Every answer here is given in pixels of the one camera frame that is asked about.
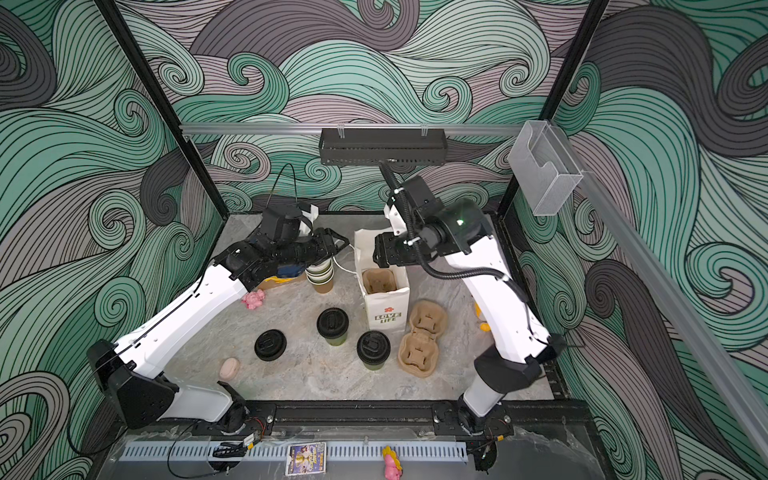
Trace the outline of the single brown pulp cup carrier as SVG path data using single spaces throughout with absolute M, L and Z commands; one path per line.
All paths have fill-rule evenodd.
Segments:
M 391 269 L 368 269 L 362 273 L 363 288 L 368 295 L 389 293 L 398 289 L 397 280 Z

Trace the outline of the white green paper takeout bag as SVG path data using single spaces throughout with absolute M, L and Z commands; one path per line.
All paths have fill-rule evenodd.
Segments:
M 405 267 L 380 267 L 373 259 L 375 240 L 392 228 L 360 229 L 354 233 L 354 264 L 369 330 L 403 330 L 406 325 L 410 286 Z

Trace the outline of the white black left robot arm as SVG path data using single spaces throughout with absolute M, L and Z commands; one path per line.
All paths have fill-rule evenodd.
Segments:
M 87 350 L 97 386 L 130 430 L 162 419 L 214 425 L 226 435 L 249 418 L 245 400 L 226 382 L 211 389 L 166 375 L 175 354 L 229 305 L 280 273 L 304 272 L 331 259 L 349 240 L 316 228 L 314 205 L 266 209 L 243 240 L 216 255 L 200 278 L 158 314 L 115 342 L 99 340 Z

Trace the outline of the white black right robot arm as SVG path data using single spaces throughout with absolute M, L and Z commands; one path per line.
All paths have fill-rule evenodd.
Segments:
M 458 400 L 464 428 L 477 431 L 507 394 L 538 379 L 566 341 L 532 311 L 474 201 L 445 205 L 421 177 L 400 182 L 388 168 L 381 172 L 390 189 L 384 212 L 391 229 L 376 236 L 373 261 L 381 268 L 418 265 L 433 278 L 463 281 L 490 326 L 494 344 L 475 359 L 476 377 Z

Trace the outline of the green white paper cup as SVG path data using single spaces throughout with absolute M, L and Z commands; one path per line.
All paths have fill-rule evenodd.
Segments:
M 326 338 L 326 342 L 331 346 L 341 346 L 347 340 L 347 333 L 339 335 L 335 338 Z

